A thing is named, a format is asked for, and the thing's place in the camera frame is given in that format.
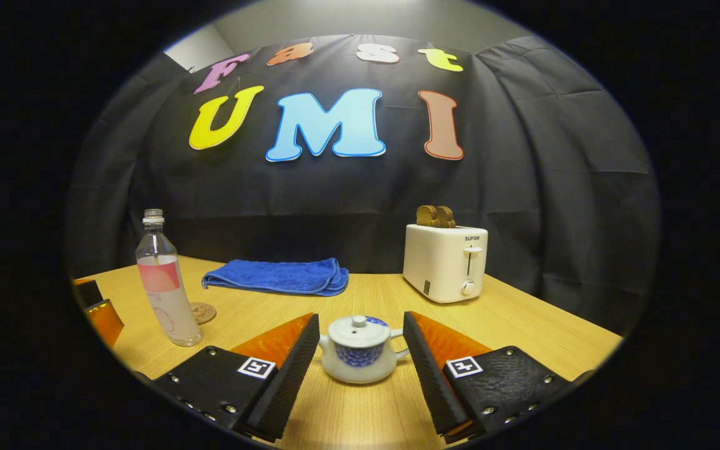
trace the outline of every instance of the purple letter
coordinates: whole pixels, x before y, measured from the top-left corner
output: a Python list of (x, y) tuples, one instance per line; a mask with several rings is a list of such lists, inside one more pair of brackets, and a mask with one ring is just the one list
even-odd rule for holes
[(226, 77), (226, 75), (231, 74), (238, 63), (243, 63), (247, 59), (249, 59), (249, 54), (244, 53), (240, 56), (231, 57), (228, 60), (215, 63), (211, 67), (211, 73), (207, 75), (207, 78), (202, 83), (202, 86), (194, 91), (194, 94), (207, 91), (209, 88), (215, 88), (215, 86), (219, 83), (218, 79), (220, 77)]

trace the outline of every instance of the plastic water bottle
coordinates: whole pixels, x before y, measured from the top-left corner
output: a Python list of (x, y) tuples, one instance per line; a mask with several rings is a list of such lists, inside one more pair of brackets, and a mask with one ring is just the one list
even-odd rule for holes
[(171, 342), (192, 347), (202, 342), (202, 330), (191, 312), (179, 271), (177, 249), (163, 234), (163, 210), (143, 211), (146, 233), (135, 251), (137, 270), (149, 303)]

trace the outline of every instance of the cork coaster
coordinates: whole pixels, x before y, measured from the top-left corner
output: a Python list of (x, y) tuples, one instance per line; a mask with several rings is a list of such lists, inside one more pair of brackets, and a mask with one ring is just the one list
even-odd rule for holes
[(415, 211), (415, 223), (424, 227), (437, 227), (439, 223), (438, 210), (432, 205), (418, 207)]
[(215, 317), (215, 308), (201, 302), (192, 302), (191, 313), (194, 313), (197, 324), (206, 324)]
[(449, 207), (437, 207), (437, 221), (440, 228), (456, 228), (454, 213)]

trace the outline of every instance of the teapot lid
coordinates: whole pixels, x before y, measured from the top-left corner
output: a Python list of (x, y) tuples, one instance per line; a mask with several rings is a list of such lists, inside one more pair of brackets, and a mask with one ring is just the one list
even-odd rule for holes
[(351, 348), (380, 345), (391, 337), (391, 327), (376, 317), (348, 316), (329, 324), (329, 338), (336, 344)]

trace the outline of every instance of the teapot handle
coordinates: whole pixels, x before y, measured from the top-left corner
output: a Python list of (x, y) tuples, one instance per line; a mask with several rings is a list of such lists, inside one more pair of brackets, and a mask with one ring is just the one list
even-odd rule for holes
[[(402, 328), (397, 328), (395, 330), (391, 330), (391, 339), (394, 339), (395, 337), (399, 337), (403, 335), (404, 330)], [(394, 351), (396, 354), (396, 359), (402, 359), (404, 356), (409, 355), (409, 348), (405, 348), (402, 351)]]

